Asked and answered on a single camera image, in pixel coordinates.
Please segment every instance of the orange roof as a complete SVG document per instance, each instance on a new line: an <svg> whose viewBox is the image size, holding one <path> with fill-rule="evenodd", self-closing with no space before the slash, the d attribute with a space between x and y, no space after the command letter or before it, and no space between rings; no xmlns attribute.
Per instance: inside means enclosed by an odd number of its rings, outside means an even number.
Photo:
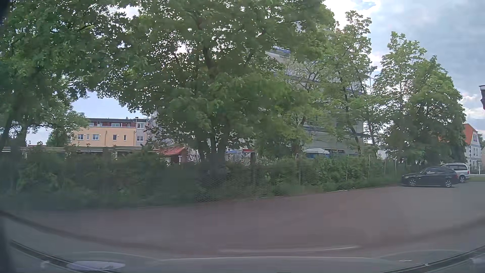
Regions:
<svg viewBox="0 0 485 273"><path fill-rule="evenodd" d="M168 147L168 148L161 148L160 152L163 155L170 156L170 155L177 155L180 154L185 148L183 146L175 146L175 147Z"/></svg>
<svg viewBox="0 0 485 273"><path fill-rule="evenodd" d="M473 132L477 132L475 128L473 128L470 124L465 123L463 124L465 127L464 133L465 133L465 142L470 145L471 144L471 139L473 137Z"/></svg>

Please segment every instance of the black car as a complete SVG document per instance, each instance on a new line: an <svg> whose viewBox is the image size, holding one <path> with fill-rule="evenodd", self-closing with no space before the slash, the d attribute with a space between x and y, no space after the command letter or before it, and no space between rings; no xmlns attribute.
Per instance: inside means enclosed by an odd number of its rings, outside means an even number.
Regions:
<svg viewBox="0 0 485 273"><path fill-rule="evenodd" d="M414 187L417 185L435 185L451 188L458 184L458 174L453 169L445 167L429 167L420 172L408 173L402 176L401 183Z"/></svg>

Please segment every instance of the car wheel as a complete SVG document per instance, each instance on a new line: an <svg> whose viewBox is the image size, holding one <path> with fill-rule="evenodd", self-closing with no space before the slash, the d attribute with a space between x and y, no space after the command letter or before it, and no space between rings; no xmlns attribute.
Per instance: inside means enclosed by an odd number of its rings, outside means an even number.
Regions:
<svg viewBox="0 0 485 273"><path fill-rule="evenodd" d="M451 188L451 187L452 187L452 181L451 181L451 179L446 179L445 188Z"/></svg>
<svg viewBox="0 0 485 273"><path fill-rule="evenodd" d="M407 182L407 184L410 187L415 187L416 186L416 180L414 178L410 178L409 181Z"/></svg>

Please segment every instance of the asphalt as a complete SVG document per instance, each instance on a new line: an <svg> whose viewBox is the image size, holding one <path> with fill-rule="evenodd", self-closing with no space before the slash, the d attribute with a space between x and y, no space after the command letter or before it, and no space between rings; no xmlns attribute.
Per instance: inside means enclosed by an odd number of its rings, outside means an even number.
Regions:
<svg viewBox="0 0 485 273"><path fill-rule="evenodd" d="M485 245L484 192L485 182L468 182L179 207L22 212L17 215L47 229L11 220L6 229L9 238L60 256L345 256L414 264ZM18 264L37 263L12 253Z"/></svg>

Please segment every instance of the shrub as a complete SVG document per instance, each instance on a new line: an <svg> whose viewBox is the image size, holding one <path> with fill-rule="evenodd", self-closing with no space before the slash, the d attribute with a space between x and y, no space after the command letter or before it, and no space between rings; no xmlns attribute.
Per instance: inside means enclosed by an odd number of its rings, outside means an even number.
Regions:
<svg viewBox="0 0 485 273"><path fill-rule="evenodd" d="M215 177L204 164L169 166L147 151L113 159L33 149L14 170L2 169L0 203L25 209L187 204L379 187L394 183L398 174L389 174L382 160L369 156L266 160L252 166L227 162L226 170ZM11 185L15 188L5 191Z"/></svg>

